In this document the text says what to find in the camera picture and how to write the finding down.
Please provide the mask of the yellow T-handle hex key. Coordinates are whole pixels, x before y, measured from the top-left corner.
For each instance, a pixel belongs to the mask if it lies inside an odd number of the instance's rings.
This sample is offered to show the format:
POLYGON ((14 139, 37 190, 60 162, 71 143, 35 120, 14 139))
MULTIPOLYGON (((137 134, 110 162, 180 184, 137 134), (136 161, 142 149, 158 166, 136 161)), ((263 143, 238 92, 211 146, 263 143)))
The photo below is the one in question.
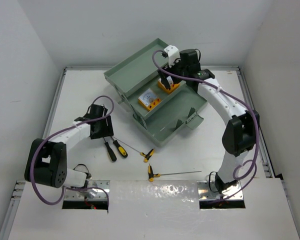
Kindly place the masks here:
POLYGON ((201 172, 202 172, 201 170, 198 170, 198 171, 173 172, 173 173, 154 173, 152 166, 150 164, 147 166, 147 174, 148 174, 149 182, 153 182, 155 178, 159 178, 162 176, 194 174, 194 173, 201 173, 201 172))
POLYGON ((139 154, 143 157, 143 162, 144 162, 144 163, 147 163, 147 162, 150 160, 150 158, 153 156, 154 152, 155 152, 155 149, 152 148, 148 153, 144 153, 144 152, 142 152, 142 151, 139 151, 139 150, 136 149, 135 147, 133 147, 133 146, 131 146, 131 145, 129 145, 129 144, 123 142, 122 140, 119 140, 118 138, 116 138, 116 137, 114 137, 114 136, 112 137, 112 139, 118 141, 118 142, 121 143, 121 144, 124 144, 125 146, 127 146, 127 147, 129 147, 130 149, 134 150, 135 152, 139 153, 139 154))

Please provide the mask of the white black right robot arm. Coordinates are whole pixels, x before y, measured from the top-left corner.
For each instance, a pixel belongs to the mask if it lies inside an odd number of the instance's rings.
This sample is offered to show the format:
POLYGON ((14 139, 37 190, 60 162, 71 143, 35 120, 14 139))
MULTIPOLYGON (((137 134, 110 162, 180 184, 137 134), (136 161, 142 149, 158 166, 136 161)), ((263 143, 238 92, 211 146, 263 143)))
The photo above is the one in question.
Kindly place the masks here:
POLYGON ((222 193, 256 168, 260 138, 259 113, 223 90, 209 69, 201 68, 197 50, 179 51, 169 45, 160 53, 168 59, 163 67, 155 63, 164 87, 170 87, 167 77, 171 77, 174 84, 185 81, 213 107, 225 124, 221 139, 225 153, 214 177, 216 191, 222 193))

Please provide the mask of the green toolbox with clear lid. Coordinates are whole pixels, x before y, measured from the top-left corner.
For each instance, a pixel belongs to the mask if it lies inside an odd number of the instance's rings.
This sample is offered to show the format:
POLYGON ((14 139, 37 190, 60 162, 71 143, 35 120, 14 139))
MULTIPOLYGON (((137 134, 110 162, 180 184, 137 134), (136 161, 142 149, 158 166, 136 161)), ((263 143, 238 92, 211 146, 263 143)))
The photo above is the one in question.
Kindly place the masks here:
POLYGON ((155 63, 164 65, 167 60, 152 54, 165 47, 167 43, 157 38, 104 73, 121 101, 131 109, 135 125, 157 147, 166 145, 184 127, 196 129, 204 121, 199 112, 208 104, 184 81, 172 93, 158 86, 160 77, 155 63), (147 89, 161 99, 151 111, 138 103, 138 97, 147 89))

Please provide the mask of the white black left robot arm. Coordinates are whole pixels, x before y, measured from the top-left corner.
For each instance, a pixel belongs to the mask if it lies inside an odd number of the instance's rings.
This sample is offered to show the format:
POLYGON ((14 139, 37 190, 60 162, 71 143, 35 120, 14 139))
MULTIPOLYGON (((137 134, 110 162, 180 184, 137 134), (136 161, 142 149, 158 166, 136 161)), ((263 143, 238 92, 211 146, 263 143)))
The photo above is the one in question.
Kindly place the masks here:
POLYGON ((111 116, 103 105, 92 104, 72 129, 52 137, 39 150, 34 160, 33 176, 37 184, 53 188, 84 188, 90 174, 68 168, 67 153, 84 139, 100 139, 114 135, 111 116))

